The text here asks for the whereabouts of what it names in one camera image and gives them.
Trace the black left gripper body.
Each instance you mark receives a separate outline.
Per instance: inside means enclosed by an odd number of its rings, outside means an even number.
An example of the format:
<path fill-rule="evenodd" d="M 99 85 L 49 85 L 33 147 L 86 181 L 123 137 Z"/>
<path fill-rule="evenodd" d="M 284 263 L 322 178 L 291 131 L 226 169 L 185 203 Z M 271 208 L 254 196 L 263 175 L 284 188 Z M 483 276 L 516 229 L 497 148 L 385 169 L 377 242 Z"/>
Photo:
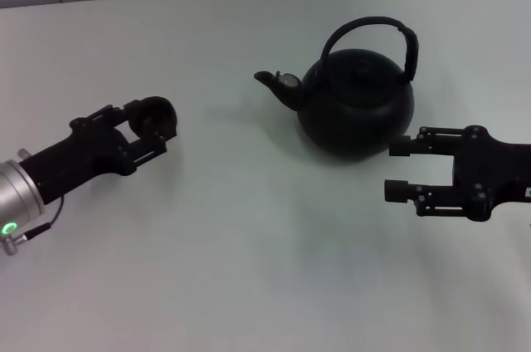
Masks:
<path fill-rule="evenodd" d="M 136 164 L 129 142 L 110 125 L 78 122 L 71 134 L 20 162 L 45 205 L 102 174 L 129 176 Z"/>

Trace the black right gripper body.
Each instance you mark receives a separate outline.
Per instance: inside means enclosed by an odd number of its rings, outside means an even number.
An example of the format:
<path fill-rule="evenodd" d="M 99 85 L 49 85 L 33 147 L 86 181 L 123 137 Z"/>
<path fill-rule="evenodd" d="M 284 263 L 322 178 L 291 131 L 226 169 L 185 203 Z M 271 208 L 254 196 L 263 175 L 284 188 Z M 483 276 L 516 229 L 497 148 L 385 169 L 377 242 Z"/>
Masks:
<path fill-rule="evenodd" d="M 464 216 L 488 220 L 502 203 L 530 202 L 530 146 L 493 138 L 485 127 L 464 128 L 453 162 L 453 185 Z"/>

